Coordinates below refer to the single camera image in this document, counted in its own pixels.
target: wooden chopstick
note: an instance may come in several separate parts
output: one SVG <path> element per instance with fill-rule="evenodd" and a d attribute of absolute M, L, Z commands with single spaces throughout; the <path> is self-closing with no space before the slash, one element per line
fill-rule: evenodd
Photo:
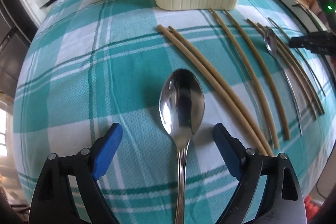
<path fill-rule="evenodd" d="M 265 27 L 262 26 L 261 24 L 258 23 L 258 26 L 265 31 Z M 279 42 L 280 38 L 276 35 L 277 38 L 277 45 L 278 48 L 280 49 L 278 51 L 279 56 L 281 57 L 281 59 L 285 62 L 285 64 L 288 66 L 288 68 L 290 69 L 290 71 L 293 73 L 296 81 L 298 82 L 300 89 L 303 92 L 303 95 L 305 96 L 305 100 L 307 101 L 308 105 L 310 106 L 310 110 L 313 113 L 314 118 L 316 119 L 316 115 L 315 115 L 315 111 L 314 111 L 314 107 L 311 104 L 311 100 L 308 96 L 307 90 L 310 93 L 316 108 L 319 112 L 320 115 L 322 115 L 324 113 L 324 110 L 322 108 L 322 104 L 320 104 L 320 99 L 315 97 L 314 91 L 311 89 L 311 86 L 309 85 L 308 80 L 305 78 L 304 74 L 302 73 L 302 71 L 300 70 L 299 66 L 297 66 L 297 64 L 295 63 L 294 58 L 292 58 L 290 56 L 290 54 L 288 54 L 288 52 L 284 49 L 284 47 L 281 45 L 281 43 Z M 302 84 L 300 78 L 302 79 L 302 81 L 306 84 L 306 87 L 304 87 L 304 85 Z"/>
<path fill-rule="evenodd" d="M 286 33 L 271 18 L 268 18 L 268 20 L 270 20 L 270 22 L 273 25 L 275 25 L 275 27 L 278 28 L 278 30 L 280 30 L 285 35 L 285 37 L 287 39 L 290 40 L 290 38 L 288 37 L 288 35 L 286 35 Z M 320 101 L 320 98 L 318 97 L 318 95 L 316 93 L 316 90 L 314 89 L 314 87 L 313 87 L 310 79 L 308 78 L 308 75 L 306 74 L 305 70 L 302 68 L 302 66 L 299 63 L 299 61 L 297 61 L 297 59 L 295 58 L 295 56 L 293 55 L 293 53 L 289 50 L 289 48 L 287 47 L 287 45 L 278 36 L 277 36 L 277 40 L 278 40 L 278 46 L 282 49 L 282 51 L 284 52 L 284 54 L 286 55 L 286 57 L 291 61 L 291 63 L 295 67 L 295 69 L 298 70 L 298 73 L 301 76 L 301 78 L 307 84 L 308 91 L 309 91 L 310 95 L 312 96 L 312 98 L 314 100 L 314 103 L 316 105 L 316 108 L 318 109 L 319 114 L 320 115 L 324 114 L 324 109 L 323 109 L 322 103 Z"/>
<path fill-rule="evenodd" d="M 256 132 L 253 130 L 252 126 L 247 121 L 246 117 L 242 114 L 236 103 L 229 96 L 229 94 L 224 90 L 224 88 L 217 82 L 214 76 L 203 66 L 203 64 L 196 58 L 194 54 L 192 54 L 183 44 L 179 41 L 173 34 L 171 34 L 165 27 L 159 25 L 158 30 L 162 32 L 178 49 L 194 64 L 194 66 L 202 73 L 202 75 L 206 78 L 206 80 L 213 86 L 218 95 L 224 100 L 228 108 L 233 112 L 237 120 L 241 123 L 244 130 L 248 133 L 251 139 L 256 144 L 258 150 L 263 155 L 273 155 L 272 150 L 270 152 L 266 151 L 266 147 L 264 148 L 261 140 L 257 137 Z"/>
<path fill-rule="evenodd" d="M 270 17 L 268 18 L 268 20 L 286 37 L 286 39 L 288 40 L 288 41 L 290 41 L 291 39 L 290 39 L 290 37 L 284 32 L 284 30 L 273 20 L 273 19 L 271 19 Z M 289 53 L 289 54 L 291 54 L 291 55 L 293 55 L 292 54 L 292 52 L 290 51 L 290 49 L 289 49 L 289 47 L 280 39 L 279 40 L 280 41 L 280 43 L 281 44 L 283 44 L 283 46 L 285 47 L 285 49 L 287 50 L 287 52 Z M 312 67 L 310 66 L 310 64 L 308 63 L 308 61 L 305 59 L 305 57 L 303 56 L 303 54 L 302 54 L 302 52 L 300 52 L 300 50 L 299 49 L 295 49 L 296 50 L 296 52 L 301 56 L 301 58 L 303 59 L 303 61 L 305 62 L 305 64 L 306 64 L 306 66 L 308 67 L 308 69 L 310 70 L 310 72 L 311 72 L 311 74 L 313 75 L 313 77 L 316 79 L 316 82 L 317 82 L 317 84 L 319 85 L 319 87 L 320 87 L 320 89 L 321 89 L 321 91 L 322 91 L 322 93 L 323 93 L 323 95 L 324 95 L 324 97 L 326 96 L 326 94 L 325 94 L 325 92 L 324 92 L 324 90 L 323 90 L 323 87 L 322 87 L 322 85 L 321 85 L 321 83 L 320 83 L 320 81 L 319 81 L 319 79 L 317 78 L 317 76 L 316 76 L 316 74 L 315 74 L 315 72 L 313 71 L 313 69 L 312 69 Z M 296 63 L 299 65 L 299 67 L 301 67 L 301 64 L 299 63 L 299 61 L 296 59 L 296 58 L 294 58 L 294 60 L 296 61 Z"/>
<path fill-rule="evenodd" d="M 261 34 L 262 37 L 265 36 L 264 33 L 264 29 L 259 28 L 254 22 L 252 22 L 251 20 L 248 20 L 248 22 Z M 292 66 L 288 63 L 287 59 L 285 58 L 285 56 L 282 54 L 281 51 L 278 51 L 278 54 L 280 56 L 280 58 L 285 62 L 285 64 L 287 65 L 287 67 L 291 70 L 291 72 L 293 73 L 293 75 L 295 76 L 295 79 L 298 83 L 298 85 L 300 86 L 300 89 L 302 90 L 302 93 L 305 97 L 305 100 L 307 101 L 307 104 L 310 107 L 311 113 L 313 114 L 314 118 L 316 118 L 315 112 L 314 112 L 314 108 L 310 102 L 309 96 L 307 94 L 307 91 L 305 90 L 305 88 L 303 87 L 301 81 L 299 80 L 297 74 L 295 73 L 295 71 L 293 70 Z"/>
<path fill-rule="evenodd" d="M 303 81 L 306 83 L 308 91 L 311 95 L 311 97 L 313 98 L 313 101 L 316 105 L 316 108 L 319 112 L 320 115 L 324 114 L 324 110 L 323 110 L 323 106 L 322 103 L 320 101 L 320 98 L 318 97 L 316 90 L 314 89 L 314 87 L 312 86 L 312 83 L 310 82 L 310 79 L 308 78 L 306 72 L 304 71 L 304 69 L 302 68 L 302 66 L 298 63 L 298 61 L 296 60 L 296 58 L 294 57 L 294 55 L 292 54 L 292 52 L 287 51 L 287 47 L 284 46 L 284 42 L 277 36 L 277 40 L 278 40 L 278 46 L 279 48 L 281 48 L 281 50 L 283 51 L 283 53 L 286 55 L 286 57 L 288 58 L 289 61 L 291 61 L 291 63 L 293 64 L 294 68 L 298 71 L 299 75 L 301 76 L 301 78 L 303 79 Z"/>
<path fill-rule="evenodd" d="M 259 62 L 260 67 L 262 68 L 266 80 L 272 90 L 273 93 L 273 97 L 274 100 L 276 102 L 276 105 L 278 107 L 278 112 L 280 115 L 280 120 L 282 123 L 282 127 L 283 127 L 283 133 L 285 135 L 285 139 L 289 140 L 290 139 L 290 133 L 289 133 L 289 128 L 288 128 L 288 122 L 287 122 L 287 118 L 286 118 L 286 113 L 284 110 L 284 107 L 282 105 L 278 90 L 273 82 L 272 76 L 269 73 L 263 59 L 261 58 L 259 52 L 257 51 L 256 47 L 253 45 L 253 42 L 251 41 L 251 39 L 248 37 L 248 35 L 246 34 L 246 32 L 243 30 L 243 28 L 238 24 L 238 22 L 232 17 L 232 15 L 230 15 L 230 13 L 226 10 L 224 10 L 225 14 L 227 15 L 227 17 L 232 21 L 232 23 L 236 26 L 236 28 L 239 30 L 239 32 L 241 33 L 241 35 L 244 37 L 246 43 L 249 45 L 250 49 L 252 50 L 254 56 L 256 57 L 256 59 Z"/>
<path fill-rule="evenodd" d="M 244 65 L 245 65 L 245 67 L 246 67 L 246 69 L 247 69 L 247 71 L 248 71 L 248 73 L 249 73 L 249 75 L 252 79 L 255 90 L 256 90 L 257 95 L 259 97 L 263 112 L 264 112 L 265 117 L 266 117 L 266 121 L 268 123 L 269 131 L 270 131 L 271 136 L 272 136 L 274 148 L 279 149 L 278 132 L 276 130 L 274 120 L 273 120 L 273 117 L 272 117 L 272 113 L 269 109 L 269 105 L 268 105 L 268 102 L 266 100 L 265 93 L 263 92 L 263 89 L 261 88 L 258 77 L 255 75 L 255 72 L 254 72 L 249 60 L 247 59 L 247 57 L 244 54 L 242 48 L 238 44 L 236 38 L 230 32 L 229 28 L 226 26 L 226 24 L 222 21 L 222 19 L 219 17 L 219 15 L 217 15 L 217 13 L 213 9 L 210 9 L 210 12 L 215 17 L 215 19 L 218 21 L 218 23 L 222 26 L 222 28 L 226 32 L 226 34 L 229 36 L 232 44 L 235 46 L 238 54 L 240 55 L 240 58 L 243 61 Z"/>
<path fill-rule="evenodd" d="M 171 32 L 182 42 L 190 51 L 192 54 L 194 54 L 198 60 L 201 61 L 201 63 L 205 66 L 205 68 L 214 76 L 214 78 L 217 80 L 217 82 L 221 85 L 221 87 L 225 90 L 225 92 L 230 96 L 230 98 L 233 100 L 233 102 L 236 104 L 236 106 L 239 108 L 240 112 L 244 115 L 246 120 L 251 125 L 254 132 L 257 134 L 259 140 L 261 141 L 263 147 L 265 148 L 268 155 L 273 155 L 273 151 L 271 146 L 269 145 L 268 141 L 265 138 L 265 135 L 260 130 L 257 123 L 254 121 L 253 117 L 251 116 L 248 109 L 245 107 L 245 105 L 242 103 L 240 98 L 236 95 L 236 93 L 233 91 L 233 89 L 230 87 L 230 85 L 224 80 L 224 78 L 221 76 L 221 74 L 216 70 L 216 68 L 204 57 L 203 54 L 200 53 L 199 50 L 194 47 L 193 44 L 191 44 L 187 39 L 185 39 L 178 31 L 176 31 L 173 27 L 168 27 Z"/>

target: spoon handle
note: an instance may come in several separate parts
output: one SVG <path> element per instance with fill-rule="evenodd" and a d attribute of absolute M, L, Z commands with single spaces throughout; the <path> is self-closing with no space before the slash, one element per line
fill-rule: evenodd
<path fill-rule="evenodd" d="M 297 114 L 297 120 L 298 120 L 298 124 L 299 124 L 299 130 L 300 130 L 300 135 L 302 136 L 302 127 L 301 127 L 301 124 L 302 124 L 302 120 L 301 120 L 301 114 L 300 114 L 300 109 L 299 109 L 299 105 L 297 103 L 297 100 L 296 100 L 296 97 L 295 97 L 295 93 L 294 93 L 294 89 L 293 89 L 293 86 L 291 84 L 291 81 L 289 80 L 289 77 L 285 71 L 285 68 L 280 64 L 278 58 L 276 58 L 276 61 L 278 62 L 278 64 L 280 65 L 281 69 L 282 69 L 282 72 L 283 72 L 283 75 L 285 77 L 285 79 L 287 80 L 287 83 L 289 85 L 289 88 L 290 88 L 290 91 L 291 91 L 291 96 L 292 96 L 292 99 L 293 99 L 293 102 L 294 102 L 294 105 L 295 105 L 295 109 L 296 109 L 296 114 Z"/>
<path fill-rule="evenodd" d="M 187 171 L 188 146 L 177 150 L 178 162 L 178 190 L 175 224 L 184 224 L 184 202 L 185 202 L 185 175 Z"/>

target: screw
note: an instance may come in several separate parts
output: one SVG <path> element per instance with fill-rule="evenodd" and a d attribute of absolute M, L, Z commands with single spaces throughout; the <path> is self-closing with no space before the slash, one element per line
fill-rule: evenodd
<path fill-rule="evenodd" d="M 54 158 L 56 158 L 56 154 L 55 154 L 55 153 L 51 153 L 51 154 L 48 156 L 48 160 L 53 160 Z"/>
<path fill-rule="evenodd" d="M 88 153 L 90 153 L 90 149 L 88 149 L 88 148 L 83 148 L 83 149 L 81 150 L 81 154 L 82 154 L 82 155 L 87 155 Z"/>
<path fill-rule="evenodd" d="M 288 156 L 285 153 L 280 153 L 280 158 L 282 158 L 283 160 L 288 159 Z"/>
<path fill-rule="evenodd" d="M 249 155 L 254 155 L 255 154 L 255 150 L 252 148 L 247 148 L 246 149 L 246 153 L 248 153 Z"/>

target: tablecloth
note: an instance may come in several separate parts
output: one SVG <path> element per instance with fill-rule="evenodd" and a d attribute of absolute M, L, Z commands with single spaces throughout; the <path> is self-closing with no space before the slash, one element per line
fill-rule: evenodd
<path fill-rule="evenodd" d="M 239 0 L 231 14 L 256 45 L 286 102 L 291 139 L 285 141 L 261 68 L 236 28 L 223 12 L 218 13 L 243 48 L 266 94 L 280 140 L 280 149 L 274 152 L 289 155 L 307 195 L 335 141 L 336 100 L 330 76 L 316 55 L 301 50 L 326 97 L 311 78 L 325 110 L 325 115 L 314 121 L 291 78 L 303 121 L 300 136 L 280 68 L 245 19 L 270 25 L 267 17 L 271 17 L 289 36 L 301 35 L 300 26 L 276 0 Z M 213 142 L 212 127 L 221 122 L 245 147 L 253 147 L 253 143 L 203 76 L 157 31 L 158 24 L 172 25 L 205 55 L 270 140 L 250 76 L 209 11 L 161 10 L 155 0 L 58 0 L 29 48 L 14 101 L 16 167 L 29 201 L 48 154 L 74 155 L 118 122 L 124 130 L 122 142 L 107 174 L 98 181 L 108 205 L 121 223 L 172 223 L 177 196 L 176 148 L 161 124 L 158 102 L 166 78 L 178 68 L 187 68 L 201 83 L 205 113 L 188 151 L 185 222 L 216 222 L 238 182 L 228 173 Z M 246 220 L 258 209 L 265 178 L 260 181 Z M 70 183 L 78 211 L 89 221 L 74 177 Z"/>

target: metal spoon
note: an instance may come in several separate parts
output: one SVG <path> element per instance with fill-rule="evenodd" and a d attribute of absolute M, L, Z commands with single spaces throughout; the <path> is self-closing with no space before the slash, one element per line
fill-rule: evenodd
<path fill-rule="evenodd" d="M 273 24 L 274 27 L 276 27 L 286 38 L 288 41 L 290 41 L 290 37 L 284 32 L 284 30 L 273 20 L 271 19 L 270 17 L 268 18 L 268 20 L 271 22 L 271 24 Z M 310 71 L 310 73 L 312 74 L 313 76 L 313 79 L 315 81 L 315 83 L 317 83 L 324 95 L 324 97 L 326 96 L 324 90 L 323 90 L 323 87 L 319 81 L 319 79 L 317 78 L 315 72 L 313 71 L 312 67 L 310 66 L 310 64 L 308 63 L 307 59 L 304 57 L 304 55 L 302 54 L 302 52 L 300 52 L 300 50 L 298 48 L 295 48 L 295 51 L 301 56 L 301 58 L 303 59 L 303 61 L 305 62 L 308 70 Z"/>
<path fill-rule="evenodd" d="M 273 30 L 269 27 L 266 27 L 266 32 L 265 32 L 265 36 L 264 36 L 264 41 L 266 44 L 266 48 L 268 49 L 268 52 L 274 57 L 274 59 L 277 61 L 277 63 L 279 64 L 280 68 L 282 69 L 283 75 L 285 76 L 287 83 L 289 85 L 290 91 L 291 91 L 291 96 L 295 105 L 295 109 L 296 109 L 296 114 L 297 114 L 297 119 L 298 119 L 298 123 L 299 123 L 299 129 L 300 129 L 300 134 L 302 136 L 302 127 L 301 127 L 301 114 L 300 114 L 300 110 L 299 110 L 299 106 L 295 97 L 295 93 L 292 87 L 292 84 L 288 78 L 288 75 L 283 67 L 283 65 L 281 64 L 281 62 L 278 59 L 278 55 L 277 55 L 277 50 L 278 50 L 278 46 L 277 46 L 277 37 L 275 35 L 275 33 L 273 32 Z"/>
<path fill-rule="evenodd" d="M 161 91 L 159 111 L 163 127 L 177 148 L 178 192 L 175 224 L 184 224 L 187 151 L 204 114 L 204 95 L 192 72 L 178 69 L 168 77 Z"/>

